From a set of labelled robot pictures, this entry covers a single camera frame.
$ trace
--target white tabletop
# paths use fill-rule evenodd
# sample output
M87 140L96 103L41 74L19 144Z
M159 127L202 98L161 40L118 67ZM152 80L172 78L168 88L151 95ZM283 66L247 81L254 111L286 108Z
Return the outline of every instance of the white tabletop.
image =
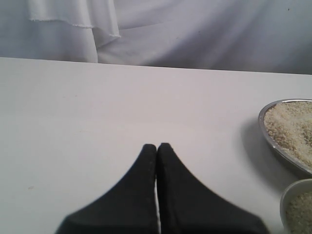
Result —
M0 58L0 233L52 234L110 189L144 143L169 142L207 187L282 231L296 179L257 115L311 98L312 76Z

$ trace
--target metal bowl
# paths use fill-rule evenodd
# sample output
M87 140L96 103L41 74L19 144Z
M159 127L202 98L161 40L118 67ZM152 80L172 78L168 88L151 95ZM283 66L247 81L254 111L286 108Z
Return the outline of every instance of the metal bowl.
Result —
M267 129L264 125L264 116L265 113L273 108L276 104L283 103L283 102L295 102L295 101L310 101L312 99L284 99L280 101L275 101L270 103L269 105L265 106L259 113L258 123L264 136L265 140L267 141L270 149L273 151L273 154L286 168L292 171L297 177L299 178L312 178L312 169L306 166L305 164L301 163L300 161L294 159L286 152L282 150L280 146L276 144L276 142L270 137Z

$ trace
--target white bowl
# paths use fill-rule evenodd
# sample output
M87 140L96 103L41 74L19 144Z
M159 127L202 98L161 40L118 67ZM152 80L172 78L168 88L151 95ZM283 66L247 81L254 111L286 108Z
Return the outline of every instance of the white bowl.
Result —
M312 191L312 179L303 179L303 180L299 180L291 184L283 192L279 209L280 209L280 215L281 215L282 223L283 223L286 234L291 234L290 229L287 224L287 220L286 220L286 209L288 207L288 204L294 197L302 193L311 192L311 191Z

